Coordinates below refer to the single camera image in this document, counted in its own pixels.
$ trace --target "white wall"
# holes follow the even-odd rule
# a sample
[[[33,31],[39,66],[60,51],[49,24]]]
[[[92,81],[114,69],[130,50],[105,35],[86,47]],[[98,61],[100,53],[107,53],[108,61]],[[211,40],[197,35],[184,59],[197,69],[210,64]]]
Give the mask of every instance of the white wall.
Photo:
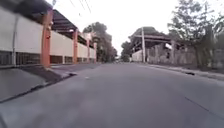
[[[95,59],[95,50],[90,48],[89,51],[90,51],[90,58]]]
[[[15,15],[0,8],[0,50],[12,51]]]
[[[132,61],[135,62],[142,61],[142,50],[139,50],[132,54]]]
[[[87,46],[78,43],[78,57],[87,58],[87,56],[88,56]]]
[[[43,27],[22,16],[19,17],[15,42],[16,52],[41,53]]]
[[[50,55],[73,57],[73,40],[54,31],[51,32]]]

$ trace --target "sky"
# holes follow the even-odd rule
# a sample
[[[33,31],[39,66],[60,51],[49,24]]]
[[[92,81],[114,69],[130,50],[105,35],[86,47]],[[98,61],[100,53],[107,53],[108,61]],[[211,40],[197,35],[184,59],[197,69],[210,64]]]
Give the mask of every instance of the sky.
[[[112,45],[120,55],[121,44],[140,27],[153,26],[167,33],[167,23],[177,4],[178,0],[57,0],[54,8],[80,31],[96,21],[105,24],[112,35]]]

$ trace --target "orange pillar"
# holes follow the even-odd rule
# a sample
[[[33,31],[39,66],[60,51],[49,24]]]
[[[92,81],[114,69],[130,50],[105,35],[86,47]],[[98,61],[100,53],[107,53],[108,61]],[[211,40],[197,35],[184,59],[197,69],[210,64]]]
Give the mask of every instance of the orange pillar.
[[[47,11],[43,19],[41,64],[45,68],[50,67],[50,38],[51,38],[52,18],[53,18],[53,10],[50,10],[50,11]]]
[[[89,39],[86,40],[86,43],[87,43],[87,62],[89,63],[89,57],[90,57]]]
[[[74,53],[73,53],[73,62],[77,64],[77,56],[78,56],[78,30],[73,33],[73,41],[74,41]]]
[[[94,63],[96,63],[97,62],[97,43],[94,43],[94,54],[95,54]]]

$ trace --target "road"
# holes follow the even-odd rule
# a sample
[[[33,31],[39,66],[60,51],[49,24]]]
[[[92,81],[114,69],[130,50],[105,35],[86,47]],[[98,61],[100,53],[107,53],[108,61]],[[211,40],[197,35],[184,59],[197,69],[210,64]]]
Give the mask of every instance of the road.
[[[224,83],[104,64],[0,105],[8,128],[223,128]]]

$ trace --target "building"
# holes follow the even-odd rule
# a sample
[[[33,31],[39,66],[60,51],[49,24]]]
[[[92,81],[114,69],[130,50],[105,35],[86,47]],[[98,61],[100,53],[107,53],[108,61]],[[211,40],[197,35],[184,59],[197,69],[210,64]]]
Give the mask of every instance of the building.
[[[3,0],[0,67],[95,62],[96,48],[44,0]]]
[[[192,49],[154,28],[143,27],[130,36],[134,62],[188,65],[195,63]]]

